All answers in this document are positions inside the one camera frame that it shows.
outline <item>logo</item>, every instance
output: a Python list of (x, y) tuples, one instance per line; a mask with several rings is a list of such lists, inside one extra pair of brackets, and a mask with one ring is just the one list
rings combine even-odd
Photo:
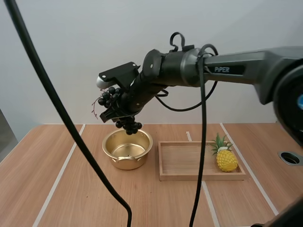
[(303, 110), (303, 95), (300, 95), (298, 98), (298, 107)]
[(215, 67), (214, 72), (226, 72), (229, 73), (229, 67)]

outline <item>white tape line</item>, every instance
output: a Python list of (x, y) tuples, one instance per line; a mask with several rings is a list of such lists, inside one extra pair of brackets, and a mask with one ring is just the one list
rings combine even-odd
[[(188, 141), (192, 141), (190, 133), (187, 131), (186, 134), (187, 134)], [(210, 211), (210, 213), (212, 215), (212, 218), (213, 218), (214, 227), (220, 227), (218, 217), (216, 215), (216, 211), (214, 210), (213, 201), (210, 197), (210, 194), (209, 194), (209, 191), (208, 191), (208, 188), (207, 188), (207, 185), (206, 185), (205, 181), (202, 181), (202, 188), (204, 190), (204, 194), (205, 194), (205, 197), (206, 197), (206, 200), (207, 200), (207, 203), (208, 203), (209, 211)]]
[(188, 141), (192, 141), (191, 136), (188, 131), (186, 132), (186, 134), (187, 134)]
[[(81, 130), (79, 132), (79, 135), (81, 135), (83, 133), (84, 128), (85, 128), (85, 124), (82, 125), (82, 128), (81, 128)], [(73, 146), (72, 146), (72, 148), (71, 148), (71, 150), (70, 150), (70, 152), (69, 152), (69, 154), (68, 154), (68, 156), (66, 157), (66, 160), (65, 160), (65, 162), (64, 162), (64, 164), (63, 164), (63, 166), (62, 166), (62, 168), (61, 168), (61, 170), (60, 170), (60, 172), (59, 172), (59, 174), (58, 174), (58, 176), (57, 176), (57, 178), (56, 178), (56, 180), (55, 180), (55, 182), (54, 182), (54, 184), (53, 184), (53, 186), (52, 186), (52, 188), (50, 190), (50, 192), (48, 193), (48, 196), (47, 196), (47, 198), (46, 198), (46, 200), (45, 200), (45, 202), (44, 202), (44, 204), (43, 204), (43, 206), (42, 206), (42, 208), (41, 208), (41, 210), (40, 210), (40, 212), (39, 212), (39, 214), (38, 214), (38, 216), (37, 216), (37, 218), (36, 218), (36, 220), (35, 220), (35, 222), (33, 224), (33, 227), (37, 227), (38, 226), (38, 224), (39, 224), (39, 222), (40, 222), (40, 220), (41, 220), (41, 218), (42, 218), (42, 216), (43, 216), (43, 214), (44, 214), (44, 212), (45, 212), (45, 210), (46, 210), (46, 208), (47, 208), (47, 206), (49, 204), (49, 201), (51, 200), (51, 198), (53, 196), (53, 193), (55, 192), (56, 187), (58, 186), (58, 183), (59, 183), (59, 181), (60, 181), (60, 179), (61, 179), (61, 177), (62, 177), (62, 175), (63, 175), (63, 173), (65, 171), (65, 168), (66, 168), (66, 166), (67, 166), (67, 164), (68, 164), (68, 162), (69, 162), (69, 160), (71, 158), (71, 155), (73, 154), (76, 146), (77, 146), (77, 144), (74, 143)]]
[(272, 201), (270, 200), (270, 198), (268, 197), (268, 195), (266, 194), (265, 190), (263, 189), (262, 185), (260, 184), (260, 182), (258, 181), (258, 179), (256, 178), (255, 174), (252, 172), (250, 166), (248, 165), (248, 163), (245, 161), (243, 155), (241, 154), (240, 150), (238, 149), (237, 145), (234, 143), (234, 141), (232, 140), (231, 136), (229, 135), (228, 131), (226, 130), (226, 128), (224, 127), (224, 125), (222, 123), (220, 123), (223, 131), (225, 132), (225, 134), (227, 135), (228, 139), (230, 140), (230, 142), (233, 144), (233, 147), (235, 148), (236, 152), (238, 153), (240, 159), (242, 160), (243, 164), (245, 165), (245, 167), (247, 168), (248, 172), (250, 173), (252, 179), (254, 180), (254, 182), (256, 183), (257, 187), (259, 188), (260, 192), (262, 193), (264, 199), (266, 200), (266, 202), (268, 203), (268, 205), (270, 206), (271, 210), (273, 211), (273, 213), (275, 215), (278, 215), (279, 212), (278, 210), (275, 208), (274, 204), (272, 203)]

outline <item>pot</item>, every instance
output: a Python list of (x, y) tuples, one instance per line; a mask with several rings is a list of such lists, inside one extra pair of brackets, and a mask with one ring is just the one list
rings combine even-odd
[(136, 169), (146, 162), (152, 148), (152, 137), (142, 130), (127, 135), (124, 129), (119, 129), (104, 138), (102, 148), (114, 167)]

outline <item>table surface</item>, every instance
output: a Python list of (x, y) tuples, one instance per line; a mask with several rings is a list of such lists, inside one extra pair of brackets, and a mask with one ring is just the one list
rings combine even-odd
[[(102, 151), (113, 125), (77, 125), (105, 175), (133, 211), (133, 227), (188, 226), (196, 182), (160, 182), (158, 141), (201, 140), (201, 125), (144, 125), (154, 145), (140, 168), (114, 168)], [(228, 134), (248, 178), (203, 183), (194, 226), (265, 223), (303, 193), (303, 166), (279, 151), (303, 150), (276, 123), (208, 124), (207, 140)], [(31, 130), (0, 163), (0, 226), (126, 226), (125, 209), (110, 195), (64, 125)]]

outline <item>toy pineapple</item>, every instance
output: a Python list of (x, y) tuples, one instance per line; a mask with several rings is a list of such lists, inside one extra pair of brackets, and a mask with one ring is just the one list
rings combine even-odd
[(232, 144), (230, 142), (224, 142), (225, 136), (221, 139), (217, 133), (216, 140), (214, 140), (216, 144), (211, 144), (211, 146), (214, 147), (214, 149), (212, 149), (215, 151), (214, 154), (217, 154), (217, 164), (219, 168), (224, 172), (231, 172), (237, 168), (238, 160), (230, 150)]

